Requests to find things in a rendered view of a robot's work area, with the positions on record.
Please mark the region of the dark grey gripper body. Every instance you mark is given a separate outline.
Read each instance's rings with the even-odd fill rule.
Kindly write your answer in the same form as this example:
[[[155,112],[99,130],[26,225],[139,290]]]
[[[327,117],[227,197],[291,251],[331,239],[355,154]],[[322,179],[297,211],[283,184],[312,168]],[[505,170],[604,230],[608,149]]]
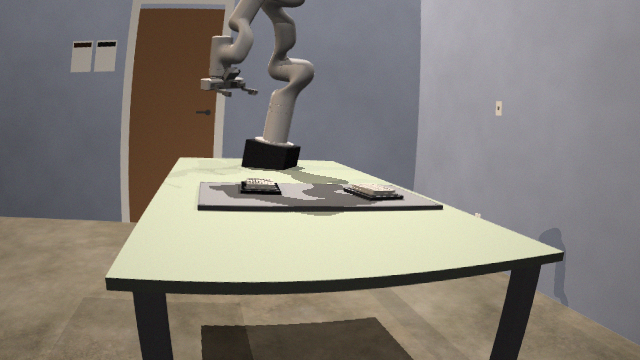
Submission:
[[[231,82],[238,81],[243,82],[243,78],[235,78],[235,80],[225,81],[225,79],[220,79],[221,77],[210,77],[209,79],[201,79],[201,90],[214,90],[215,84],[218,82],[225,82],[225,88],[221,89],[237,89],[241,87],[231,88]]]

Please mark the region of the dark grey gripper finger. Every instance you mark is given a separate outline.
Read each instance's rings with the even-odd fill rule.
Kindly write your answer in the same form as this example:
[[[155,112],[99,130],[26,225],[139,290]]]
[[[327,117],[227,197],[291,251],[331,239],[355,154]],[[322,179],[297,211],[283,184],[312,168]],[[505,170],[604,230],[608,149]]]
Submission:
[[[231,86],[230,87],[231,88],[241,87],[242,91],[248,91],[248,94],[250,94],[250,95],[258,94],[258,90],[245,88],[245,82],[234,81],[234,82],[231,82]]]
[[[217,84],[215,84],[215,92],[222,93],[222,95],[228,96],[228,97],[232,96],[232,92],[231,91],[219,90],[219,88],[225,88],[225,82],[218,82]]]

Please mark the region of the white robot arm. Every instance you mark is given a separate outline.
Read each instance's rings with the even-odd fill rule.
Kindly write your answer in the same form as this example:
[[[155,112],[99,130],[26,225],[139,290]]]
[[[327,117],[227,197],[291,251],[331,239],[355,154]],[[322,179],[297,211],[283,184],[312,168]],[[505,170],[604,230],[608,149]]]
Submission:
[[[235,80],[241,71],[237,67],[229,67],[231,64],[242,63],[247,57],[254,41],[250,24],[260,7],[273,23],[275,48],[268,73],[273,79],[289,84],[274,91],[271,96],[263,137],[255,137],[256,141],[262,143],[294,146],[287,144],[287,140],[295,102],[299,92],[313,80],[314,67],[306,60],[287,57],[287,51],[296,43],[296,26],[282,7],[299,7],[304,2],[305,0],[240,0],[228,22],[231,30],[239,31],[235,43],[233,44],[231,36],[212,37],[209,75]]]

